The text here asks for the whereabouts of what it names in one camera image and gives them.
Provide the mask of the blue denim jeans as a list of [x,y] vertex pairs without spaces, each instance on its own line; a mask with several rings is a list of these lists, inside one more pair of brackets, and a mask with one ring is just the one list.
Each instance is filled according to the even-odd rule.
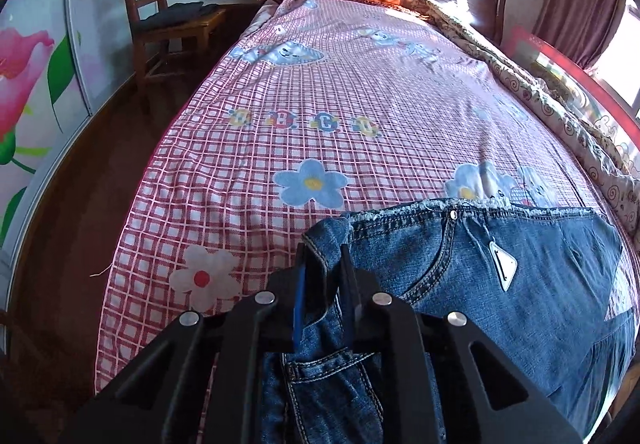
[[[627,244],[588,208],[420,201],[324,219],[303,237],[314,289],[340,274],[342,253],[416,311],[471,319],[581,436],[620,389],[637,321],[626,288]],[[264,364],[265,443],[378,443],[380,360],[345,346],[331,305],[293,354]]]

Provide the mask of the dark clothing on chair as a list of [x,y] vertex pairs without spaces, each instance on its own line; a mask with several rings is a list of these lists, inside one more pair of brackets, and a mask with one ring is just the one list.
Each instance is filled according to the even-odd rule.
[[196,19],[204,18],[217,11],[218,4],[204,4],[197,2],[178,2],[166,9],[157,11],[144,20],[134,23],[134,31],[149,32],[150,30],[161,30],[166,27],[174,27]]

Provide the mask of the floral swirl quilt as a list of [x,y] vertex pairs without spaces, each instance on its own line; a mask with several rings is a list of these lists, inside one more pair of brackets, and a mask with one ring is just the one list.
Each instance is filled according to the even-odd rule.
[[612,207],[635,244],[639,242],[639,179],[624,168],[611,140],[570,112],[549,93],[546,83],[529,74],[487,38],[432,0],[415,0],[409,9],[436,27],[471,58],[483,61],[513,95],[524,103],[573,152],[578,163]]

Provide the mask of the pink checkered bed sheet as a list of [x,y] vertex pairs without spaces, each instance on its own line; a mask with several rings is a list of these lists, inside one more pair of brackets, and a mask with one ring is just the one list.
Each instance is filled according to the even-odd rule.
[[[406,12],[267,1],[145,169],[108,276],[96,390],[181,313],[228,312],[305,264],[316,223],[442,199],[599,212],[631,257],[636,346],[634,242],[573,152],[485,62]],[[341,268],[312,288],[305,265],[303,333],[341,308],[340,286]]]

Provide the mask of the wooden chair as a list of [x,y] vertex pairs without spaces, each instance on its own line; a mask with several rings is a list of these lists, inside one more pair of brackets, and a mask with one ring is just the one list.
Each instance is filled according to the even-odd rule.
[[138,91],[170,77],[162,66],[186,56],[202,56],[224,22],[224,8],[201,1],[125,0]]

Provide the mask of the floral wardrobe sliding doors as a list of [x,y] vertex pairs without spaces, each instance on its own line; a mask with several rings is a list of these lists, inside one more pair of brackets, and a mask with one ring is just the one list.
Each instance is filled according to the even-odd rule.
[[1,263],[15,267],[65,152],[131,76],[124,0],[3,0]]

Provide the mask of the mauve window curtain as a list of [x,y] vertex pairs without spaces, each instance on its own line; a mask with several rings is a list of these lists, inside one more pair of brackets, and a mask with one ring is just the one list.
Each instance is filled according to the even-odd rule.
[[626,0],[544,0],[533,34],[589,68],[610,45],[625,6]]

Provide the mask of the red bed guard rail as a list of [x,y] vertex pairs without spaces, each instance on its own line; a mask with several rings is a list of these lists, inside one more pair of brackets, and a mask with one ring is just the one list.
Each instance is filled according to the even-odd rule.
[[634,146],[639,147],[639,124],[636,117],[627,111],[626,105],[616,100],[599,82],[592,79],[585,71],[560,51],[555,50],[555,48],[537,36],[530,34],[524,27],[521,27],[521,25],[514,25],[508,39],[506,39],[504,43],[504,53],[510,56],[510,58],[514,58],[521,44],[529,45],[529,47],[547,56],[551,62],[561,67],[567,75],[570,75],[575,82],[578,82],[582,88],[604,106],[615,119],[616,123],[626,132],[631,142],[634,143]]

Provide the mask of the window with dark frame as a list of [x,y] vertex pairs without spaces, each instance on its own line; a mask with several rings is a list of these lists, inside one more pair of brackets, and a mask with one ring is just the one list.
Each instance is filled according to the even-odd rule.
[[639,118],[639,34],[639,8],[634,0],[626,0],[620,26],[590,68],[591,76],[613,92],[633,119]]

